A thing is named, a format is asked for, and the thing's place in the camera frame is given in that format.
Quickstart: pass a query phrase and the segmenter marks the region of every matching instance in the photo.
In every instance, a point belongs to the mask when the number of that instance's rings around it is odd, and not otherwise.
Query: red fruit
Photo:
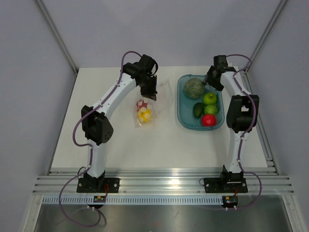
[[[204,127],[211,127],[217,124],[217,120],[214,115],[204,115],[201,122]]]

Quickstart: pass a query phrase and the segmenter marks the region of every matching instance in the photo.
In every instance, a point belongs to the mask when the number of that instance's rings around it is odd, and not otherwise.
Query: green fruit
[[[204,112],[204,104],[203,103],[196,103],[194,106],[193,106],[193,114],[194,114],[194,117],[196,118],[200,118],[202,116]]]
[[[215,115],[216,113],[218,113],[218,108],[217,108],[216,105],[214,105],[214,104],[206,105],[205,110],[204,110],[204,114]]]
[[[206,93],[203,96],[203,103],[205,105],[216,104],[217,96],[214,93]]]
[[[198,78],[190,78],[184,84],[183,91],[189,98],[198,99],[204,94],[205,85]]]

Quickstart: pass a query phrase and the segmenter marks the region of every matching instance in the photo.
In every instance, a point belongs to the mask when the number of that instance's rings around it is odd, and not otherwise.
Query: green apple
[[[206,107],[204,109],[204,114],[215,115],[216,113],[218,113],[218,108],[217,108],[216,105],[214,105],[214,104],[206,105]]]
[[[203,102],[205,105],[216,104],[217,96],[214,93],[206,93],[203,96]]]

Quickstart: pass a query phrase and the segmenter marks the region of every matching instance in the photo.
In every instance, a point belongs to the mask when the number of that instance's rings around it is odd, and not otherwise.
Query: gray floor
[[[240,197],[240,205],[252,199]],[[71,214],[84,205],[65,205]],[[83,228],[64,219],[59,206],[42,206],[35,232],[292,232],[281,197],[262,196],[251,208],[238,211],[217,210],[207,205],[105,205],[106,218],[94,228]],[[98,216],[83,210],[71,216],[93,224]]]

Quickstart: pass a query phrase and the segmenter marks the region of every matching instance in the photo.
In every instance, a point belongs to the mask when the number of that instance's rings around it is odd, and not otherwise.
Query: plastic bag
[[[138,94],[134,105],[135,126],[152,124],[159,116],[169,113],[169,108],[173,103],[173,95],[169,81],[159,82],[156,85],[157,100],[153,101]]]

